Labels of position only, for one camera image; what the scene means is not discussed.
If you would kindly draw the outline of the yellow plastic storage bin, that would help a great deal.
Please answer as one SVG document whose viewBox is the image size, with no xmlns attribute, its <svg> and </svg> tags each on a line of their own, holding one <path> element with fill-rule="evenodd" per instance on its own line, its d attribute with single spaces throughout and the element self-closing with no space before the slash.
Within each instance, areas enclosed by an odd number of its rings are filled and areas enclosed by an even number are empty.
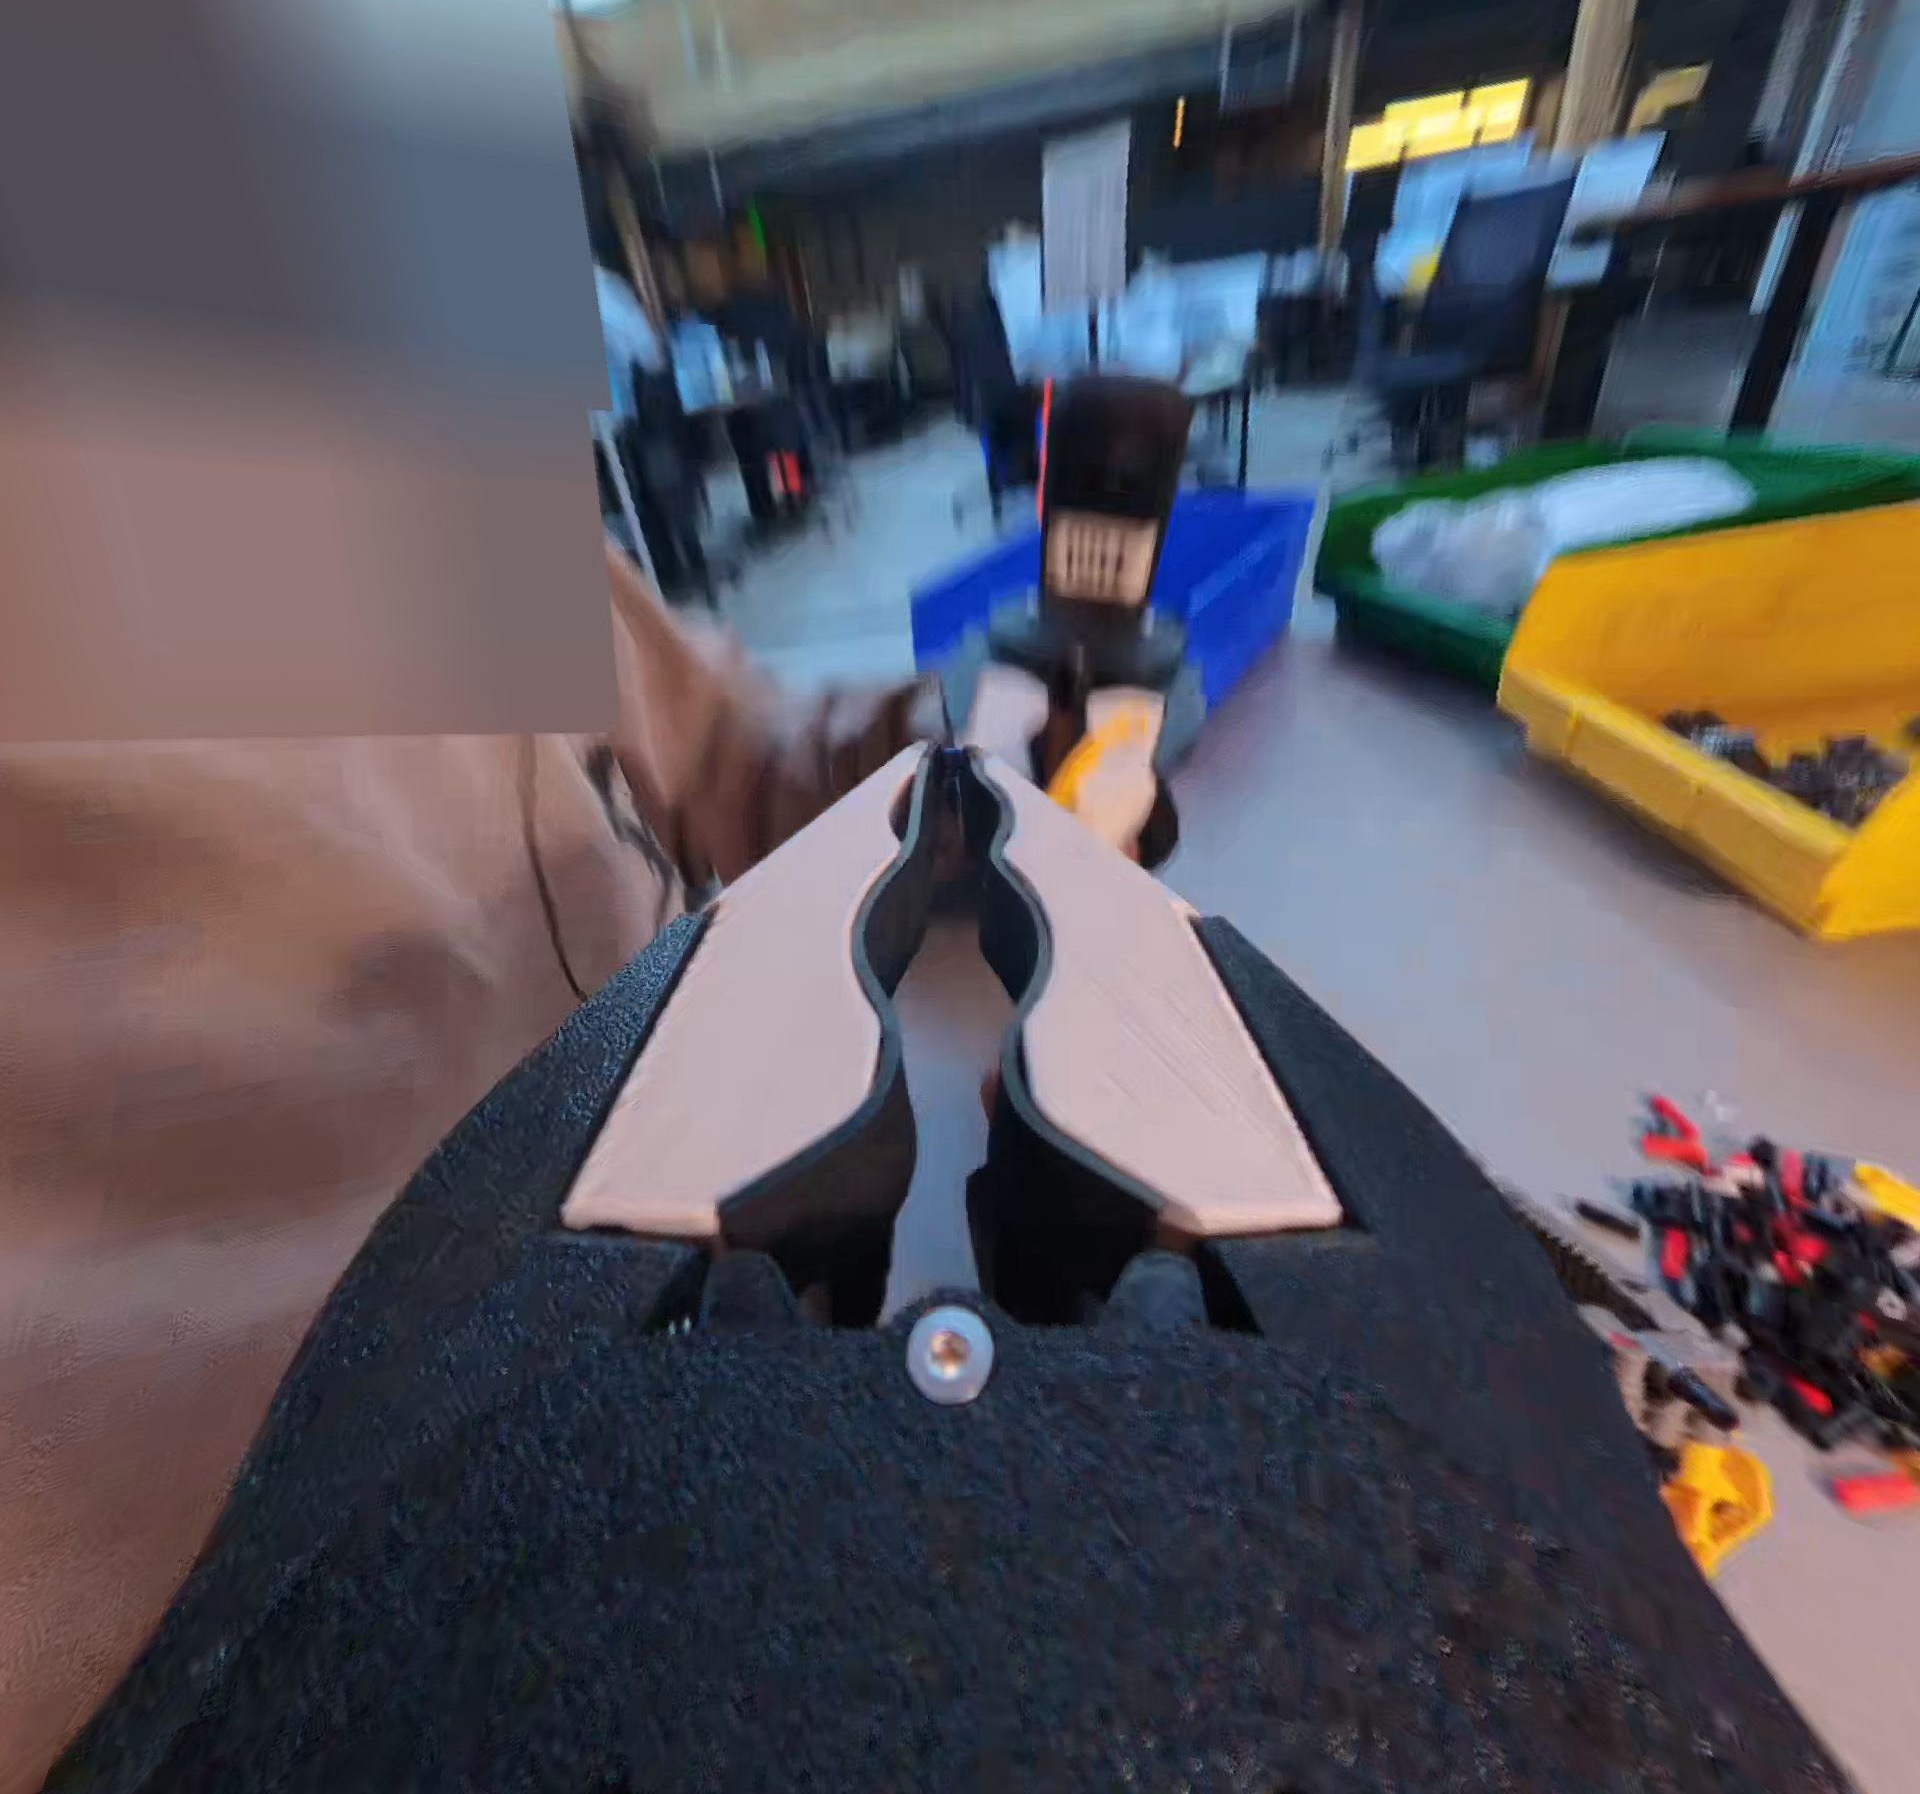
<svg viewBox="0 0 1920 1794">
<path fill-rule="evenodd" d="M 1918 928 L 1913 501 L 1554 559 L 1497 693 L 1526 749 L 1820 942 Z M 1862 737 L 1907 773 L 1859 825 L 1689 745 L 1714 712 L 1773 762 Z"/>
</svg>

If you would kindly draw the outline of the blue plastic bin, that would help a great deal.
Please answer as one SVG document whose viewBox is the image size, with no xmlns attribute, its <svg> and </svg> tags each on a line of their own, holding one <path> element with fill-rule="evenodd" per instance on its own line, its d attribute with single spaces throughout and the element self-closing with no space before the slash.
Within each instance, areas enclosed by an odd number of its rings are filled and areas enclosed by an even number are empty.
<svg viewBox="0 0 1920 1794">
<path fill-rule="evenodd" d="M 1291 628 L 1317 501 L 1310 487 L 1176 497 L 1152 603 L 1186 625 L 1201 715 L 1217 711 Z M 917 669 L 944 669 L 998 606 L 1033 597 L 1041 561 L 1041 530 L 1029 526 L 919 583 L 909 603 Z"/>
</svg>

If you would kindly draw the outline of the black sweatshirt drawstring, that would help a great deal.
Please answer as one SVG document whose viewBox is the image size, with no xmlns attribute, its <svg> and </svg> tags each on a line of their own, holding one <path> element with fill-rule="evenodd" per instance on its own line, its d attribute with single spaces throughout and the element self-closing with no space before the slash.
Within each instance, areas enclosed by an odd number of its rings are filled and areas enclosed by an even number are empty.
<svg viewBox="0 0 1920 1794">
<path fill-rule="evenodd" d="M 535 734 L 521 734 L 515 737 L 515 804 L 521 844 L 526 849 L 526 861 L 532 874 L 542 928 L 550 943 L 557 970 L 564 979 L 564 988 L 571 993 L 574 1007 L 583 1007 L 589 1001 L 589 992 L 568 953 L 561 906 L 552 890 L 552 880 L 545 865 L 540 845 L 540 746 Z"/>
</svg>

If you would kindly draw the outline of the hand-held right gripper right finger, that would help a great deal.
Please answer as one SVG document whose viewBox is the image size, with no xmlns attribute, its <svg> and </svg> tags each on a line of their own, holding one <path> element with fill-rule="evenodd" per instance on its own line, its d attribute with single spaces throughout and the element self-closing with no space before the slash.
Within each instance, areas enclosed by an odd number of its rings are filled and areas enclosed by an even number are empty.
<svg viewBox="0 0 1920 1794">
<path fill-rule="evenodd" d="M 1190 1239 L 1331 1230 L 1340 1197 L 1194 910 L 998 755 L 966 755 L 983 825 L 979 947 L 1008 999 L 1002 1100 L 1071 1169 Z"/>
</svg>

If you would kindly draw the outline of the paper flip chart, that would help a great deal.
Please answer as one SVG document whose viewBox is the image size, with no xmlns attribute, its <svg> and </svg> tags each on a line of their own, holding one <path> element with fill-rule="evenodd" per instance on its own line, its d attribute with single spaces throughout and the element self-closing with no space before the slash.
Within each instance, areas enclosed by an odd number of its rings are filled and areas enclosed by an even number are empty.
<svg viewBox="0 0 1920 1794">
<path fill-rule="evenodd" d="M 1044 148 L 1044 310 L 1089 314 L 1129 280 L 1133 122 L 1055 138 Z"/>
</svg>

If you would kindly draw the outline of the yellow curved panel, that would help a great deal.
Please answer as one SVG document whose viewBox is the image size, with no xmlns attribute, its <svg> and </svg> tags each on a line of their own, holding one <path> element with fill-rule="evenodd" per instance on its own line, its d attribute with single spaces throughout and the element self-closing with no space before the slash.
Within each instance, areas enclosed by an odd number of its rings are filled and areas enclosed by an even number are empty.
<svg viewBox="0 0 1920 1794">
<path fill-rule="evenodd" d="M 1048 782 L 1048 799 L 1068 812 L 1087 812 L 1107 773 L 1143 773 L 1152 790 L 1158 737 L 1160 718 L 1140 702 L 1091 715 L 1087 729 Z"/>
</svg>

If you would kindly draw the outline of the black office chair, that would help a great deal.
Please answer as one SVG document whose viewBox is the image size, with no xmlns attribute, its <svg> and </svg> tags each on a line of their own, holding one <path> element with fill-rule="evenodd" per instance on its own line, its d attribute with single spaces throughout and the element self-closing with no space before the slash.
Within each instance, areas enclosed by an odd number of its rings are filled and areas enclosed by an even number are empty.
<svg viewBox="0 0 1920 1794">
<path fill-rule="evenodd" d="M 1462 196 L 1427 287 L 1376 298 L 1358 377 L 1382 410 L 1397 471 L 1457 462 L 1476 386 L 1530 366 L 1572 184 L 1562 173 Z"/>
</svg>

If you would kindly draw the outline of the person's left forearm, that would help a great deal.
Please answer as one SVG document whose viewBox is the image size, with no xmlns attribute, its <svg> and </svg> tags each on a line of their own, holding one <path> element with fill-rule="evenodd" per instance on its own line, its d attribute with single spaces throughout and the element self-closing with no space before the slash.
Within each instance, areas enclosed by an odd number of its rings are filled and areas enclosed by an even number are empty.
<svg viewBox="0 0 1920 1794">
<path fill-rule="evenodd" d="M 602 552 L 615 718 L 585 767 L 671 906 L 729 886 L 902 751 L 946 741 L 938 677 L 781 684 L 731 633 L 673 613 L 611 542 Z"/>
</svg>

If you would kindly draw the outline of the bubble wrap sheet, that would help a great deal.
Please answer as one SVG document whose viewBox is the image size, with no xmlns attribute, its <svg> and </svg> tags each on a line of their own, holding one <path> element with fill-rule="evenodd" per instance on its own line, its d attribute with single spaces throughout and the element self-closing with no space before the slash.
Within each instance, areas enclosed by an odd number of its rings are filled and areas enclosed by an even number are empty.
<svg viewBox="0 0 1920 1794">
<path fill-rule="evenodd" d="M 1523 530 L 1545 559 L 1749 512 L 1756 487 L 1717 457 L 1612 462 L 1523 492 Z"/>
</svg>

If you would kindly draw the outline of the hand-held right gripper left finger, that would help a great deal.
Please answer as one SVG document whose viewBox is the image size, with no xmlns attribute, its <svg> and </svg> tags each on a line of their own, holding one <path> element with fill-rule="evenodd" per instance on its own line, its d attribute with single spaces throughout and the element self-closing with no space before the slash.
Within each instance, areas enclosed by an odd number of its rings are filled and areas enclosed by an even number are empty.
<svg viewBox="0 0 1920 1794">
<path fill-rule="evenodd" d="M 887 1237 L 914 1174 L 869 953 L 922 857 L 914 745 L 709 906 L 561 1205 L 568 1230 Z"/>
</svg>

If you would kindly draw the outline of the heap of dark connector pieces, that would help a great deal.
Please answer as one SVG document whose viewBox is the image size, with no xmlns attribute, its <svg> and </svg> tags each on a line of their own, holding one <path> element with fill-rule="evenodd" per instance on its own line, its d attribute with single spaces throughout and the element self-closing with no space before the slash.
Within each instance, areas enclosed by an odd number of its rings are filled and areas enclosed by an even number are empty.
<svg viewBox="0 0 1920 1794">
<path fill-rule="evenodd" d="M 1825 736 L 1812 749 L 1770 755 L 1758 734 L 1705 708 L 1672 708 L 1658 723 L 1695 753 L 1773 787 L 1828 822 L 1858 830 L 1905 779 L 1918 753 L 1918 718 L 1889 741 Z"/>
</svg>

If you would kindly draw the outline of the green plastic bin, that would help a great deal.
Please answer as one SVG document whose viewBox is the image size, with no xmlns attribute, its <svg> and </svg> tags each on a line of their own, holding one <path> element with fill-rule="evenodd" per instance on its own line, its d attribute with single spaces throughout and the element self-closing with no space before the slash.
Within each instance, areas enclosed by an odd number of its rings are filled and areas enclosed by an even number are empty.
<svg viewBox="0 0 1920 1794">
<path fill-rule="evenodd" d="M 1484 694 L 1495 694 L 1522 613 L 1504 620 L 1468 606 L 1431 603 L 1384 585 L 1371 561 L 1374 530 L 1410 501 L 1470 501 L 1504 490 L 1527 490 L 1554 475 L 1594 465 L 1672 455 L 1722 459 L 1756 487 L 1758 504 L 1739 515 L 1602 548 L 1915 501 L 1918 492 L 1918 459 L 1902 452 L 1777 447 L 1764 437 L 1672 426 L 1651 426 L 1610 441 L 1545 442 L 1519 448 L 1485 467 L 1451 473 L 1426 471 L 1331 501 L 1316 559 L 1313 588 L 1331 600 L 1336 630 L 1343 639 L 1404 654 L 1427 669 L 1461 677 Z"/>
</svg>

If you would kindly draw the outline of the person's beige sweatshirt torso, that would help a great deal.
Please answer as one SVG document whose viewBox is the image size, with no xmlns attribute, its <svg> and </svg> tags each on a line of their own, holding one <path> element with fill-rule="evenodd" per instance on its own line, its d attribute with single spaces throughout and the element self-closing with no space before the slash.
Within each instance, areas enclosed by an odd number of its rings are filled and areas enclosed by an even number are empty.
<svg viewBox="0 0 1920 1794">
<path fill-rule="evenodd" d="M 678 910 L 537 736 L 585 992 Z M 398 1186 L 574 1011 L 515 736 L 9 746 L 3 1777 L 150 1639 Z"/>
</svg>

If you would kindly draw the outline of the pile of small connector pins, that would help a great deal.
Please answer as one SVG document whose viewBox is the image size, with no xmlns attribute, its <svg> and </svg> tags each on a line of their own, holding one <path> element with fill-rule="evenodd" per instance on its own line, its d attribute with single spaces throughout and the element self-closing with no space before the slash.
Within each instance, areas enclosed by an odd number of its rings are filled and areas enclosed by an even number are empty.
<svg viewBox="0 0 1920 1794">
<path fill-rule="evenodd" d="M 1617 1205 L 1643 1284 L 1734 1355 L 1737 1392 L 1820 1450 L 1918 1446 L 1915 1190 L 1890 1170 L 1742 1134 L 1717 1100 L 1648 1093 Z"/>
</svg>

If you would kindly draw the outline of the ceiling strip lights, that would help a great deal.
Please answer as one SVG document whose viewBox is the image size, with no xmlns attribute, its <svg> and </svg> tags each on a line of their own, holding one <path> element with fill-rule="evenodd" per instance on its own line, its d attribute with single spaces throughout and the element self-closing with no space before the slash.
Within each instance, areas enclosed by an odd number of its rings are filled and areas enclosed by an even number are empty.
<svg viewBox="0 0 1920 1794">
<path fill-rule="evenodd" d="M 1390 101 L 1378 117 L 1352 126 L 1347 174 L 1376 174 L 1416 159 L 1504 145 L 1523 135 L 1530 101 L 1527 76 Z"/>
</svg>

